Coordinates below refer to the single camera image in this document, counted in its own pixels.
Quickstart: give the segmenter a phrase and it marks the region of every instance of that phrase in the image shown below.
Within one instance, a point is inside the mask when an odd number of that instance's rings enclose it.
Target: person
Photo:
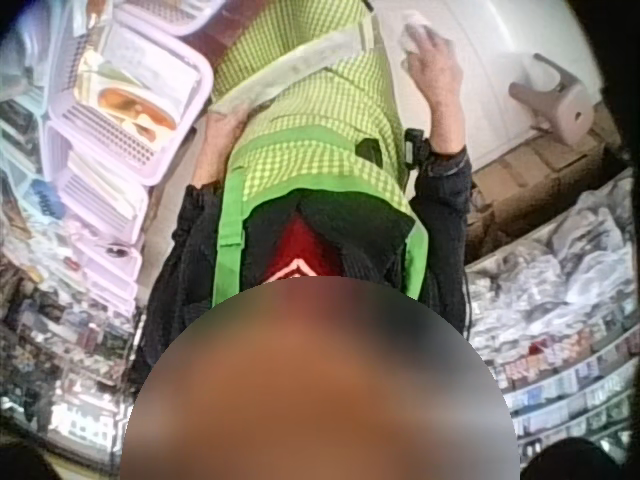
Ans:
[[[368,18],[360,0],[272,2],[216,69],[215,98],[298,45]],[[132,369],[139,384],[212,306],[284,278],[387,285],[463,332],[471,190],[463,71],[451,41],[407,28],[418,47],[407,69],[432,120],[411,166],[375,24],[378,48],[306,77],[267,108],[207,114],[174,246],[150,295]],[[408,200],[410,167],[418,172]]]

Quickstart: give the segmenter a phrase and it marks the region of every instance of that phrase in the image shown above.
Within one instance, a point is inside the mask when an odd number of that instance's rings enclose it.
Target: plastic stool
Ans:
[[[548,92],[540,92],[514,82],[509,95],[545,118],[559,142],[575,145],[593,125],[595,113],[589,93],[578,77],[557,63],[539,53],[533,58],[556,70],[560,83]]]

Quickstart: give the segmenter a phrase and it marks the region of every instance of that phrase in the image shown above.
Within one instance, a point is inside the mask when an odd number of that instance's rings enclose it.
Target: green checkered apron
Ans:
[[[296,47],[363,21],[371,20],[360,0],[273,0],[216,69],[214,97]],[[374,33],[375,48],[289,86],[247,125],[225,181],[213,305],[240,292],[244,221],[260,204],[296,189],[361,192],[414,216],[404,195],[408,172],[391,72],[377,27]],[[381,166],[355,153],[369,138],[379,141]],[[414,299],[427,249],[416,219],[405,258],[405,293]]]

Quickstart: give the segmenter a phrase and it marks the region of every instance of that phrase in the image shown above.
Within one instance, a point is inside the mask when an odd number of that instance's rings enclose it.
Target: jacket sleeve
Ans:
[[[142,339],[129,373],[130,383],[138,391],[164,351],[186,328],[187,322],[183,317],[189,305],[185,305],[185,299],[193,296],[190,291],[193,282],[191,278],[185,278],[184,272],[188,270],[185,262],[193,264],[194,256],[206,257],[210,253],[200,251],[198,244],[201,239],[198,237],[204,233],[205,227],[202,224],[205,217],[212,219],[219,216],[219,197],[212,186],[205,186],[200,190],[193,186],[187,187],[177,226],[172,234],[174,245],[151,290]],[[209,234],[213,237],[211,248],[214,249],[213,227]],[[205,270],[207,271],[213,283],[213,269]]]
[[[420,300],[463,333],[466,324],[464,249],[471,200],[471,162],[466,148],[449,160],[452,172],[426,168],[416,180],[411,206],[429,233],[427,277]]]

